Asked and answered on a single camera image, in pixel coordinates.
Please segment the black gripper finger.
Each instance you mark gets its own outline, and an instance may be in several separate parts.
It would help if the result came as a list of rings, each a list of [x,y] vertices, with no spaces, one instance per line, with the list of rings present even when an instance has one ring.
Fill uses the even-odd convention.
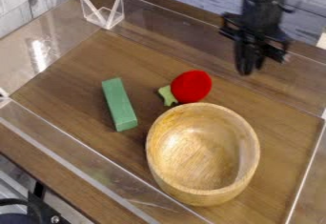
[[[250,75],[254,71],[260,59],[260,51],[256,43],[245,39],[244,36],[236,37],[236,68],[241,75]]]
[[[256,68],[258,70],[262,69],[264,63],[265,63],[265,58],[270,58],[278,63],[284,63],[286,61],[286,52],[289,48],[289,43],[288,42],[281,42],[281,47],[277,48],[272,44],[257,41],[256,44],[256,56],[257,56],[257,61],[256,61]]]

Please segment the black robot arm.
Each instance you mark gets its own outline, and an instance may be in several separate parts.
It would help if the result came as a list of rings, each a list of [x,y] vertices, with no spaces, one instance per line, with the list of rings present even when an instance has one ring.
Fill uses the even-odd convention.
[[[294,13],[302,0],[242,0],[240,14],[225,12],[219,32],[234,41],[234,65],[241,75],[264,66],[265,58],[286,61],[292,39],[281,28],[284,13]]]

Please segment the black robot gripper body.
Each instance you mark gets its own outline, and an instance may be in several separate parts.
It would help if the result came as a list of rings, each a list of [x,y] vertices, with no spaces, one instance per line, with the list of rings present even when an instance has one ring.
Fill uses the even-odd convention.
[[[223,14],[221,33],[236,44],[236,37],[244,36],[253,43],[266,42],[280,48],[281,42],[290,43],[288,34],[281,29],[286,0],[244,0],[240,14]]]

